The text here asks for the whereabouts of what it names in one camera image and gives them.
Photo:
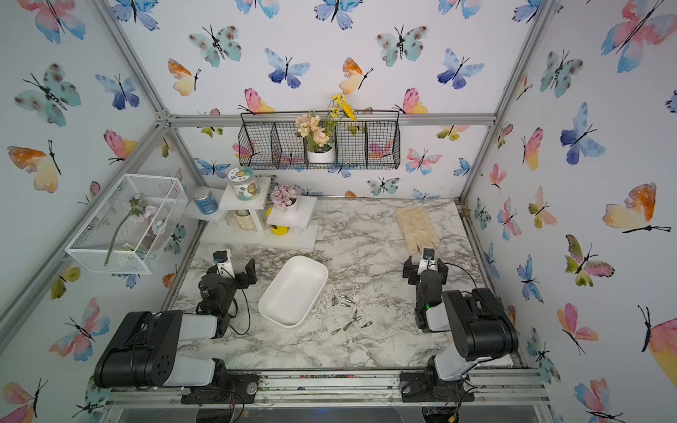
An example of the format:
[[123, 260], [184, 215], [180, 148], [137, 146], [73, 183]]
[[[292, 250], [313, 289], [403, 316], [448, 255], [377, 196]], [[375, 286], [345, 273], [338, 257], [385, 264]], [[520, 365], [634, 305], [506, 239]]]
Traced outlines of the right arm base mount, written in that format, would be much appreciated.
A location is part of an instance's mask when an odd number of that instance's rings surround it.
[[442, 381], [426, 371], [400, 374], [398, 390], [405, 403], [474, 402], [474, 388], [465, 387], [463, 380]]

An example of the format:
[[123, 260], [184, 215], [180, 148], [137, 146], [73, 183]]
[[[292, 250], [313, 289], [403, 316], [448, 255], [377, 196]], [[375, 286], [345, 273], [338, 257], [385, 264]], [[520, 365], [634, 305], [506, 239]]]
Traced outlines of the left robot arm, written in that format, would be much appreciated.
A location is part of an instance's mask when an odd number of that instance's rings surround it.
[[213, 265], [199, 280], [194, 312], [130, 312], [123, 319], [93, 372], [103, 389], [202, 388], [217, 380], [220, 363], [178, 352], [181, 343], [223, 338], [239, 313], [236, 294], [257, 283], [256, 260], [243, 272], [232, 266], [229, 250], [213, 254]]

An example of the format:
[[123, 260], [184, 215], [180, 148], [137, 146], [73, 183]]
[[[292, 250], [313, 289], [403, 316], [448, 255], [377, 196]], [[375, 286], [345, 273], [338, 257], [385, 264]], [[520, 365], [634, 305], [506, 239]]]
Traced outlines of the white plastic storage box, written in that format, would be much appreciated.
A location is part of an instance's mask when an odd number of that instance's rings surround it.
[[306, 320], [329, 278], [324, 264], [304, 256], [287, 260], [258, 301], [265, 319], [286, 329]]

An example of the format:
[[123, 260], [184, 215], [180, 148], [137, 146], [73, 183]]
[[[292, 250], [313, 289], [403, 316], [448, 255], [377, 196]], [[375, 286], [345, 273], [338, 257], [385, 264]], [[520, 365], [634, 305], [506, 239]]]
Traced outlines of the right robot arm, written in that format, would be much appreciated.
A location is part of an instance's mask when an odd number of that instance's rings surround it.
[[431, 248], [423, 250], [419, 262], [409, 257], [403, 263], [402, 277], [415, 287], [417, 328], [451, 334], [450, 346], [428, 360], [424, 375], [433, 385], [460, 382], [478, 365], [519, 349], [518, 331], [490, 289], [444, 290], [452, 266]]

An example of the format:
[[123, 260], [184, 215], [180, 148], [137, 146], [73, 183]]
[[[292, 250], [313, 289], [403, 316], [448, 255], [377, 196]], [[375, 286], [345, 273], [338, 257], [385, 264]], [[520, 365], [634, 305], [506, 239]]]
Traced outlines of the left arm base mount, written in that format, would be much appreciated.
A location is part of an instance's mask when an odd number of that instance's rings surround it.
[[220, 405], [255, 402], [260, 376], [255, 374], [216, 375], [210, 385], [191, 387], [187, 395], [182, 396], [183, 405]]

